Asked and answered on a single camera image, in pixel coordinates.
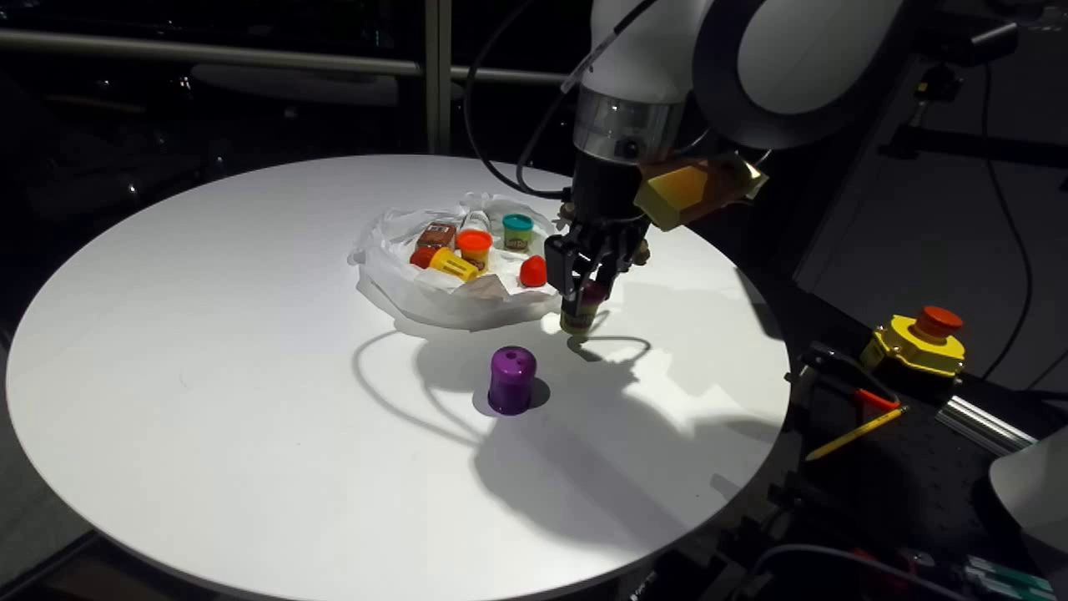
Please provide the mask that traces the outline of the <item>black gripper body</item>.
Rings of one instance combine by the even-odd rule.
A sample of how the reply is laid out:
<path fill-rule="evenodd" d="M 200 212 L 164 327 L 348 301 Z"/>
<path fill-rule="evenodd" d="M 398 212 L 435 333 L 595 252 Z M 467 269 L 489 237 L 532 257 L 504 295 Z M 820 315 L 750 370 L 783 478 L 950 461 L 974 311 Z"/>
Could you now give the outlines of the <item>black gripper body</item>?
<path fill-rule="evenodd" d="M 638 262 L 646 233 L 638 186 L 638 167 L 578 157 L 569 196 L 569 241 L 595 269 L 625 275 Z"/>

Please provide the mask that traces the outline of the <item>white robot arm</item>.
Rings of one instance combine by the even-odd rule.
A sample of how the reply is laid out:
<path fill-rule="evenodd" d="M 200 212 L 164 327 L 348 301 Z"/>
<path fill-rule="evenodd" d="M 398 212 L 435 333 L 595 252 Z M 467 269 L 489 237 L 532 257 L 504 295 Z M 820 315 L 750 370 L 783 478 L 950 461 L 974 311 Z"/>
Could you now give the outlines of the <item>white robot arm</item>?
<path fill-rule="evenodd" d="M 790 152 L 840 129 L 901 41 L 907 0 L 595 0 L 592 55 L 575 68 L 578 167 L 563 230 L 547 241 L 561 325 L 589 332 L 640 257 L 651 213 L 640 172 L 679 144 L 694 104 L 707 129 Z"/>

